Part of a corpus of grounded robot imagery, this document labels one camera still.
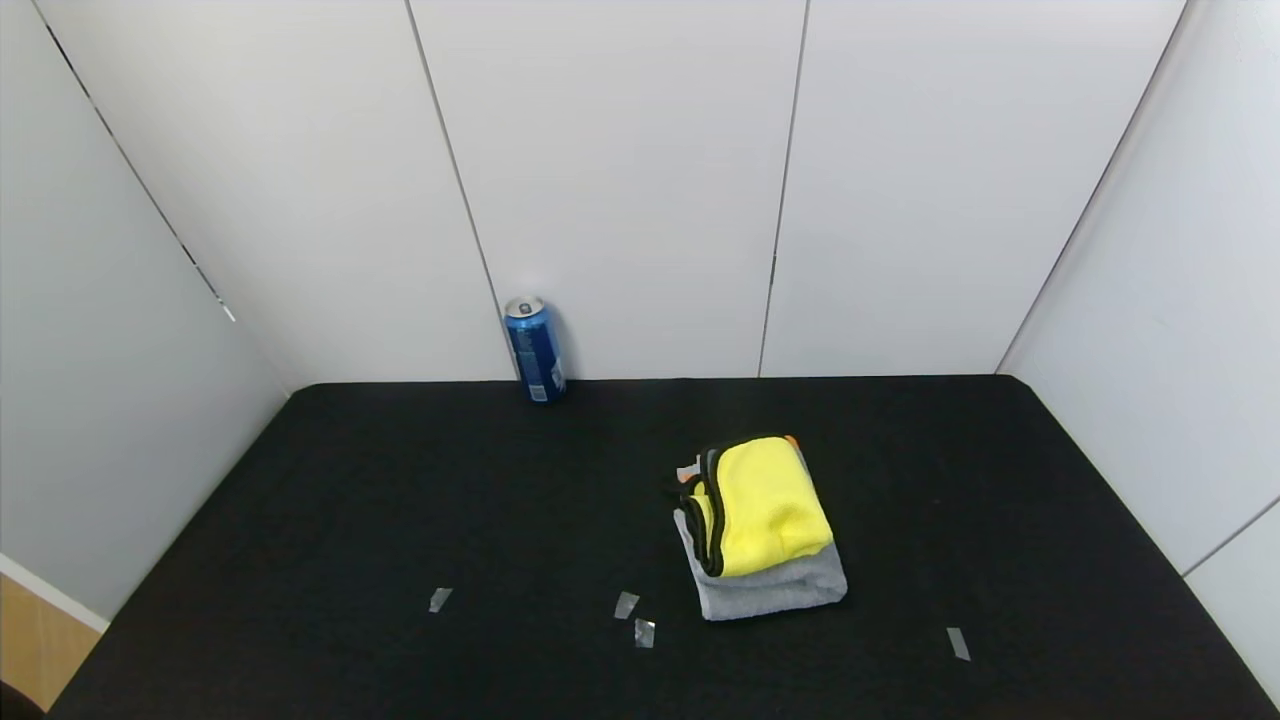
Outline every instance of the tape piece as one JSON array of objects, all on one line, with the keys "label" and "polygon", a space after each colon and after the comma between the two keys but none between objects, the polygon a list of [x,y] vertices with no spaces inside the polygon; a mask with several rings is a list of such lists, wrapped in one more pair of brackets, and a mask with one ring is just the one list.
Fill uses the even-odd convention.
[{"label": "tape piece", "polygon": [[452,593],[453,588],[435,588],[435,592],[431,593],[431,612],[439,612]]},{"label": "tape piece", "polygon": [[964,634],[960,628],[947,628],[947,637],[951,638],[951,650],[955,651],[956,657],[970,662],[969,660],[969,646],[964,642]]},{"label": "tape piece", "polygon": [[637,602],[640,602],[640,596],[626,591],[620,592],[618,603],[613,606],[613,616],[618,620],[626,620],[631,616],[631,611],[636,609]]},{"label": "tape piece", "polygon": [[653,635],[657,632],[658,632],[657,623],[636,618],[636,647],[652,648]]}]

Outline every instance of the stack of towels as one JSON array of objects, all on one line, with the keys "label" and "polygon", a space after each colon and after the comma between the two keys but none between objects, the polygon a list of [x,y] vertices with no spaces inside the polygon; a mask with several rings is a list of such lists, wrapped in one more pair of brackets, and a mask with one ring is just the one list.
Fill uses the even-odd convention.
[{"label": "stack of towels", "polygon": [[790,436],[710,447],[676,470],[676,530],[703,618],[837,602],[849,591],[800,446]]}]

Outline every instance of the black felt mat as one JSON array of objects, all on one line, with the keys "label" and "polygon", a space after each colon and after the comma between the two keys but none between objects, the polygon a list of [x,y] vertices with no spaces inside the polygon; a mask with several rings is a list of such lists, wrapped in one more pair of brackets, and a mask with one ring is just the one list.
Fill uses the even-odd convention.
[{"label": "black felt mat", "polygon": [[[699,616],[659,486],[796,436],[844,602]],[[456,588],[444,610],[428,603]],[[620,591],[657,623],[637,650]],[[959,626],[972,662],[946,628]],[[294,395],[51,717],[1277,717],[1009,378],[320,386]]]}]

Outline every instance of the wooden floor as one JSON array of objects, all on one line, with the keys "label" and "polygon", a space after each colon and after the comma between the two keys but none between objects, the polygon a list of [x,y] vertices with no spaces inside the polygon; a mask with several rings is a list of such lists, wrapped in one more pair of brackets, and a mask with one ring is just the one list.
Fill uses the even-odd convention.
[{"label": "wooden floor", "polygon": [[49,710],[99,633],[0,575],[0,679]]}]

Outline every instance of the blue can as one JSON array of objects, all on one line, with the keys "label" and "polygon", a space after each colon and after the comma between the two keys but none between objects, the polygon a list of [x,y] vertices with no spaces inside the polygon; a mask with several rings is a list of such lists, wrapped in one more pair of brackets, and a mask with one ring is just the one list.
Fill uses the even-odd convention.
[{"label": "blue can", "polygon": [[564,395],[564,369],[547,305],[532,295],[517,297],[507,304],[503,323],[529,400],[552,402]]}]

